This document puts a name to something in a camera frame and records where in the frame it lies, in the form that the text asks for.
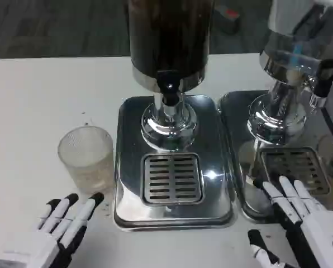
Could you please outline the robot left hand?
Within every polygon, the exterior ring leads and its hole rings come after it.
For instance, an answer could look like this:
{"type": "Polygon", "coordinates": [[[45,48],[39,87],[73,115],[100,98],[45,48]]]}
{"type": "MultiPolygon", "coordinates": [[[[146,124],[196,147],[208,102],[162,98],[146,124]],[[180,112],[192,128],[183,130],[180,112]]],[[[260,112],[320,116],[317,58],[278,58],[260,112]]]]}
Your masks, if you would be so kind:
{"type": "Polygon", "coordinates": [[[78,194],[71,193],[47,202],[32,230],[8,240],[0,254],[0,267],[68,267],[104,194],[93,194],[76,216],[68,217],[68,210],[78,200],[78,194]]]}

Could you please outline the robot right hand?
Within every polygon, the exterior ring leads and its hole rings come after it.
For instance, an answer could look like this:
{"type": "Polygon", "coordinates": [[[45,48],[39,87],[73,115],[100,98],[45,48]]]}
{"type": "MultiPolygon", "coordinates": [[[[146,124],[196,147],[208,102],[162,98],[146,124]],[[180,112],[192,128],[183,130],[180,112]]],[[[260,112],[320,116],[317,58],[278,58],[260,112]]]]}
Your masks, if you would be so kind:
{"type": "Polygon", "coordinates": [[[312,197],[300,180],[280,176],[281,190],[269,181],[253,184],[269,198],[299,267],[333,267],[333,210],[312,197]]]}

